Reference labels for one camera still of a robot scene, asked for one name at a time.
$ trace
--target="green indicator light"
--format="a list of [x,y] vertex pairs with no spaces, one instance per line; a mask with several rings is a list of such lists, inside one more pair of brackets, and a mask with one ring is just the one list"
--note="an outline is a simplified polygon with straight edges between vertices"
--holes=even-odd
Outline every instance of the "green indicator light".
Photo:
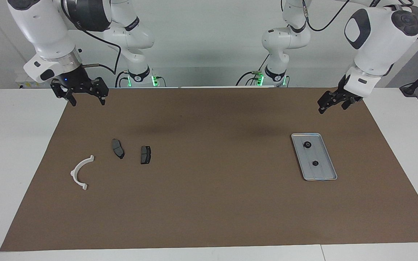
[[257,80],[257,86],[262,86],[264,83],[264,75],[260,74],[260,79]]
[[152,84],[154,85],[154,87],[159,85],[159,81],[156,79],[156,77],[154,77],[154,75],[151,76],[152,78]]

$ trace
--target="table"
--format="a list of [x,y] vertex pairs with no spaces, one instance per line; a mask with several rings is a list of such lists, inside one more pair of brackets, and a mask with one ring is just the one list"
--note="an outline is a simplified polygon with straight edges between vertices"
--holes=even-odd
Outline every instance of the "table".
[[[364,100],[418,192],[418,100],[376,89]],[[66,102],[51,90],[0,90],[0,246]],[[0,253],[0,260],[415,260],[418,243]]]

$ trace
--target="gray tray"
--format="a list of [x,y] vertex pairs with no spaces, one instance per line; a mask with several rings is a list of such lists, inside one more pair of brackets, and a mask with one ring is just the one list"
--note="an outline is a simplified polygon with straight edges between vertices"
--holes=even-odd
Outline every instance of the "gray tray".
[[338,178],[320,134],[295,133],[291,138],[305,180],[324,181]]

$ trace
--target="black clamp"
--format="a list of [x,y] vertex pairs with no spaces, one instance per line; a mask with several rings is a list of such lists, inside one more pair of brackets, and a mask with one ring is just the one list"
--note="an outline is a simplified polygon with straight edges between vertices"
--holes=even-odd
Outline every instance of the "black clamp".
[[56,97],[68,100],[74,107],[77,105],[77,101],[74,98],[73,94],[85,93],[90,94],[92,96],[96,96],[98,97],[101,105],[106,104],[106,97],[109,94],[109,88],[107,87],[104,80],[100,77],[92,81],[83,82],[78,86],[68,87],[67,91],[64,91],[61,88],[62,86],[63,85],[58,79],[53,79],[53,81],[51,81],[51,89],[53,89],[53,92],[56,95]]
[[361,101],[362,97],[357,96],[355,94],[352,94],[351,92],[348,92],[344,89],[347,81],[349,80],[349,76],[346,78],[346,76],[343,76],[340,83],[338,83],[338,89],[334,92],[326,91],[322,97],[317,101],[317,104],[319,104],[319,112],[320,114],[324,114],[325,111],[334,106],[338,103],[343,102],[341,107],[343,109],[347,109],[352,104]]

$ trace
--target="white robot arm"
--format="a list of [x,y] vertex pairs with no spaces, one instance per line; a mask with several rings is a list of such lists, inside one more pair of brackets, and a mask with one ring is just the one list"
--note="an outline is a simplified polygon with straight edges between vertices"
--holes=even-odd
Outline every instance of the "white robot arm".
[[[338,90],[327,92],[318,101],[320,113],[344,102],[351,104],[367,97],[378,81],[389,73],[393,64],[418,39],[418,7],[401,0],[383,0],[385,7],[376,7],[380,0],[336,0],[368,6],[357,10],[345,27],[345,37],[358,50],[352,66],[339,83]],[[288,49],[305,47],[310,40],[307,7],[312,0],[285,0],[283,19],[286,28],[264,33],[262,45],[269,51],[263,73],[266,85],[281,86],[289,63]]]
[[105,31],[104,37],[123,49],[129,73],[142,76],[140,80],[133,79],[147,81],[151,69],[139,49],[150,48],[154,37],[139,25],[129,0],[7,0],[7,4],[36,50],[36,55],[25,64],[25,71],[37,82],[57,78],[51,88],[58,98],[65,98],[75,106],[72,94],[84,92],[97,96],[104,105],[109,92],[103,79],[89,79],[85,68],[91,66],[82,64],[75,43],[68,37],[68,29]]
[[338,89],[327,91],[318,100],[321,114],[340,102],[347,109],[370,95],[418,39],[418,7],[409,4],[359,9],[347,22],[345,36],[358,52]]
[[141,52],[154,45],[154,35],[141,25],[130,0],[112,0],[112,26],[103,33],[103,38],[121,46],[121,55],[127,62],[133,86],[154,84],[152,69]]
[[262,36],[262,46],[269,51],[266,66],[262,68],[265,74],[264,84],[281,86],[288,68],[288,49],[298,49],[307,46],[311,32],[306,25],[302,0],[286,0],[283,8],[283,19],[287,22],[285,28],[273,28]]

